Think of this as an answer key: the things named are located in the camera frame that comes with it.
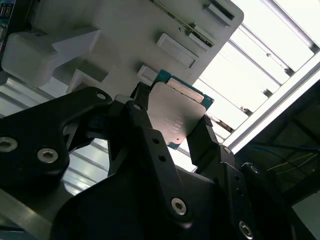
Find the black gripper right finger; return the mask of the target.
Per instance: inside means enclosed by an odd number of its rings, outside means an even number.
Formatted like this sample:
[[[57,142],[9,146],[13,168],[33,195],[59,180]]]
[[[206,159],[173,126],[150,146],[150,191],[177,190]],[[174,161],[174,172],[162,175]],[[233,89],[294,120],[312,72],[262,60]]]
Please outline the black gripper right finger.
[[[291,240],[291,225],[276,196],[237,166],[235,156],[218,143],[204,115],[187,136],[196,173],[214,182],[213,236],[217,240]]]

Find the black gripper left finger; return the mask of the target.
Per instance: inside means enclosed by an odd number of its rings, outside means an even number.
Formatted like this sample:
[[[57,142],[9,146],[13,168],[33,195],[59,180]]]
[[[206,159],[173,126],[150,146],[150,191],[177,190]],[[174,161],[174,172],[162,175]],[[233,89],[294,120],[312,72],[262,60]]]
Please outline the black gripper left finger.
[[[94,138],[109,142],[111,159],[119,163],[116,173],[154,159],[172,160],[140,103],[116,102],[87,87],[1,119],[0,185],[49,192],[67,170],[70,153]]]

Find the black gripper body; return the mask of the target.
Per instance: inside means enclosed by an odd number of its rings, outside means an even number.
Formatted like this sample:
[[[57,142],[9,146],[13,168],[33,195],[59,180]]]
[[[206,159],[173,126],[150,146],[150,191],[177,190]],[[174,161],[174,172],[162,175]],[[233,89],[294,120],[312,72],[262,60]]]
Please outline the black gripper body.
[[[171,159],[131,164],[58,212],[53,240],[217,240],[211,179]]]

